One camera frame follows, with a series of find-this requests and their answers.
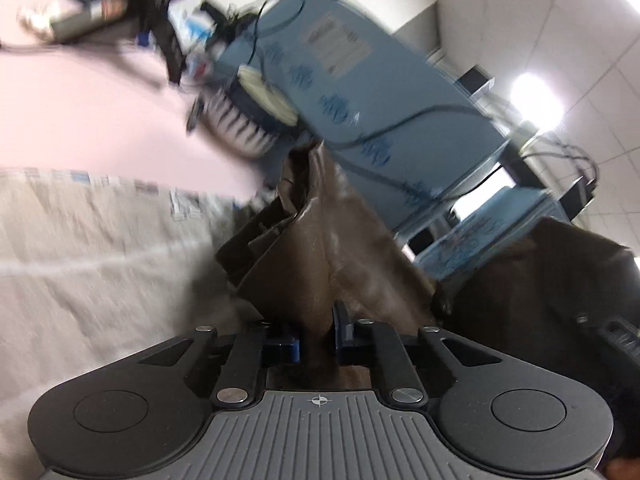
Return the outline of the brown leather jacket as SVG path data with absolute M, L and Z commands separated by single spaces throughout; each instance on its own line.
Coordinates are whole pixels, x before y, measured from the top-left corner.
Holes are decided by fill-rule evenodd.
M 405 335 L 438 325 L 583 382 L 613 404 L 639 393 L 637 367 L 597 337 L 611 318 L 639 321 L 639 271 L 627 248 L 544 218 L 447 299 L 321 144 L 288 153 L 276 199 L 216 258 L 241 298 L 302 338 L 303 363 L 277 372 L 283 387 L 367 388 L 365 370 L 335 362 L 332 308 L 343 301 L 356 318 Z

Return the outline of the patterned bed sheet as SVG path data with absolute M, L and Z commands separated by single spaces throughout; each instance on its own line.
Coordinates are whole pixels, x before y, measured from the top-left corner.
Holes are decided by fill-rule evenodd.
M 42 471 L 27 415 L 49 388 L 255 310 L 216 252 L 266 203 L 82 172 L 1 175 L 1 474 Z

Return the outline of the blue-grey printed box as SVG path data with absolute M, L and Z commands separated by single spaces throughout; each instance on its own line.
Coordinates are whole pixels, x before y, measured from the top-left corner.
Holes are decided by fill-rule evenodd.
M 506 145 L 419 53 L 341 0 L 277 0 L 221 64 L 280 91 L 395 232 L 486 176 Z

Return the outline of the cream knit sweater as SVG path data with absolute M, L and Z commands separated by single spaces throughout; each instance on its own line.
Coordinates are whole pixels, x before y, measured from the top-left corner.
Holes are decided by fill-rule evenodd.
M 225 84 L 204 93 L 204 124 L 232 152 L 258 159 L 281 136 L 298 133 L 299 116 L 260 70 L 241 65 Z

